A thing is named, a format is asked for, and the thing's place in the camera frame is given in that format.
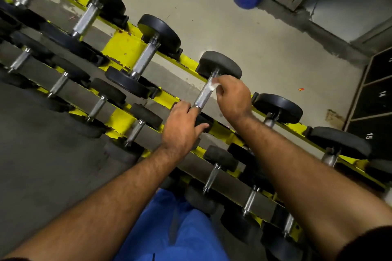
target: person's right hand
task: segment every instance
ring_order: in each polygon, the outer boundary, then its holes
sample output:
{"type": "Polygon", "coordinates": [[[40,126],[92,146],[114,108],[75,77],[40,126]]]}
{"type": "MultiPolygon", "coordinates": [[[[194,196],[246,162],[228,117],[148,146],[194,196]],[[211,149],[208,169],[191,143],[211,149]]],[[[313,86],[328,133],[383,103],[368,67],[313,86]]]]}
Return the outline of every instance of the person's right hand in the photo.
{"type": "Polygon", "coordinates": [[[216,89],[216,98],[223,116],[234,125],[244,117],[252,116],[251,91],[231,75],[219,76],[213,81],[221,84],[216,89]]]}

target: gray floor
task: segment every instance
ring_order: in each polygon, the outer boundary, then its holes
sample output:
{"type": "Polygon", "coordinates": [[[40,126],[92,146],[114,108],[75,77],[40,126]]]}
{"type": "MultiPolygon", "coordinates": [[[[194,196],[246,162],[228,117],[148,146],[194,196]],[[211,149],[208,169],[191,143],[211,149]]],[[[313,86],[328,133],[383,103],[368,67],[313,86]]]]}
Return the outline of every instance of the gray floor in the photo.
{"type": "MultiPolygon", "coordinates": [[[[0,256],[63,210],[123,172],[103,153],[105,137],[83,138],[66,115],[35,107],[22,90],[0,84],[0,256]]],[[[263,248],[213,224],[231,260],[263,260],[263,248]]]]}

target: dumbbell rack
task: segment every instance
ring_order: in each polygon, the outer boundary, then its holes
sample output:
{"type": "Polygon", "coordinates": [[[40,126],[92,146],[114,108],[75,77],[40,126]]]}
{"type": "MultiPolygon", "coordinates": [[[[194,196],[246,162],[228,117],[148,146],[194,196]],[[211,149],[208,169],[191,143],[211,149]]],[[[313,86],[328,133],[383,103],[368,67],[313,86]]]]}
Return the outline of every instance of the dumbbell rack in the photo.
{"type": "MultiPolygon", "coordinates": [[[[68,0],[70,3],[73,5],[79,7],[82,10],[86,10],[87,4],[89,0],[68,0]]],[[[99,66],[99,68],[103,71],[106,71],[110,66],[116,68],[117,70],[121,70],[125,68],[126,70],[131,70],[132,67],[135,65],[136,61],[140,57],[142,51],[145,48],[145,42],[142,40],[142,33],[141,31],[131,23],[128,23],[128,29],[123,30],[120,29],[119,27],[109,23],[108,21],[99,18],[101,21],[106,23],[107,25],[113,27],[116,31],[114,33],[114,36],[111,38],[111,40],[108,42],[108,44],[105,46],[105,48],[102,50],[102,53],[110,58],[110,61],[108,64],[105,66],[99,66]]],[[[199,80],[202,80],[203,82],[206,82],[206,79],[200,76],[197,72],[196,69],[198,67],[198,63],[189,57],[185,56],[184,54],[181,54],[179,57],[179,60],[175,60],[173,58],[170,58],[160,52],[158,54],[162,57],[164,57],[166,60],[171,62],[172,64],[176,65],[177,67],[185,70],[189,74],[195,76],[199,80]]],[[[54,70],[48,66],[44,66],[43,64],[39,64],[38,62],[35,64],[34,68],[36,68],[39,72],[42,72],[42,74],[51,74],[52,76],[60,76],[58,71],[62,72],[61,69],[54,70]]],[[[46,93],[48,92],[48,87],[50,87],[49,83],[47,82],[48,76],[37,76],[39,73],[38,71],[35,72],[35,75],[33,76],[32,74],[26,74],[30,79],[33,79],[38,85],[41,86],[40,90],[45,91],[46,93]]],[[[96,99],[97,92],[88,90],[86,88],[83,88],[81,86],[76,86],[75,89],[78,90],[78,93],[84,94],[86,97],[89,98],[94,98],[96,99]]],[[[179,101],[178,97],[175,97],[168,92],[164,91],[160,87],[157,87],[157,93],[153,96],[153,100],[170,109],[175,102],[179,101]]],[[[61,95],[62,98],[66,101],[68,101],[70,104],[75,106],[77,109],[72,111],[73,114],[77,115],[86,115],[86,111],[89,111],[91,108],[88,106],[88,104],[85,103],[85,101],[81,101],[80,99],[75,99],[71,97],[69,94],[64,93],[61,95]]],[[[110,106],[110,109],[108,111],[110,113],[107,113],[106,115],[101,115],[98,116],[98,119],[103,122],[105,125],[110,127],[112,130],[110,130],[106,135],[108,135],[111,138],[119,138],[119,137],[125,137],[125,134],[127,130],[130,128],[130,126],[135,122],[135,118],[130,115],[127,111],[130,109],[130,105],[126,104],[123,109],[118,108],[114,105],[107,104],[107,106],[110,106]]],[[[266,117],[263,113],[260,111],[256,110],[253,108],[253,111],[263,117],[266,117]]],[[[294,134],[298,138],[301,138],[302,140],[305,140],[309,144],[315,146],[316,148],[320,149],[318,146],[313,144],[311,141],[305,138],[303,135],[303,132],[306,130],[306,125],[302,125],[301,123],[298,124],[281,124],[277,123],[278,126],[281,128],[287,130],[291,134],[294,134]]],[[[154,130],[152,128],[149,128],[149,134],[156,135],[162,133],[163,130],[163,125],[159,128],[159,130],[154,130]]],[[[235,143],[238,146],[242,147],[244,145],[243,141],[241,138],[239,138],[236,133],[231,130],[230,128],[222,125],[221,123],[214,121],[213,126],[211,130],[209,131],[209,134],[213,135],[214,137],[223,140],[226,144],[230,145],[231,143],[235,143]]],[[[146,149],[149,150],[154,150],[156,146],[158,146],[159,142],[155,144],[151,143],[146,143],[143,144],[143,142],[138,142],[142,146],[144,146],[146,149]]],[[[150,151],[147,150],[144,153],[144,157],[148,156],[150,154],[150,151]]],[[[198,147],[196,150],[194,150],[191,154],[188,155],[188,157],[185,159],[185,161],[179,166],[179,168],[187,173],[192,174],[195,178],[206,181],[205,174],[203,173],[194,173],[192,169],[192,164],[206,164],[208,165],[208,169],[210,169],[210,165],[208,162],[202,159],[203,155],[205,153],[205,149],[202,149],[201,147],[198,147]]],[[[371,178],[369,175],[364,173],[362,170],[358,169],[357,167],[353,166],[352,164],[355,162],[354,159],[351,159],[349,157],[340,157],[340,162],[344,163],[346,166],[350,167],[351,169],[359,172],[360,174],[364,175],[366,178],[374,181],[375,183],[379,184],[380,186],[383,186],[381,183],[376,181],[375,179],[371,178]]],[[[231,188],[236,189],[236,195],[230,196],[230,192],[228,192],[227,188],[225,189],[219,189],[218,184],[214,188],[216,191],[223,193],[227,197],[229,197],[232,201],[244,205],[244,198],[246,198],[249,188],[242,184],[238,180],[233,180],[233,176],[237,177],[239,173],[221,173],[218,178],[220,179],[222,184],[221,185],[232,185],[231,188]]],[[[262,196],[258,194],[257,196],[258,204],[254,204],[254,207],[252,207],[251,212],[257,216],[258,221],[260,222],[261,219],[264,219],[266,221],[270,221],[272,218],[272,214],[267,211],[265,207],[271,207],[272,210],[274,207],[277,205],[276,202],[274,202],[270,198],[267,198],[265,196],[262,196]]]]}

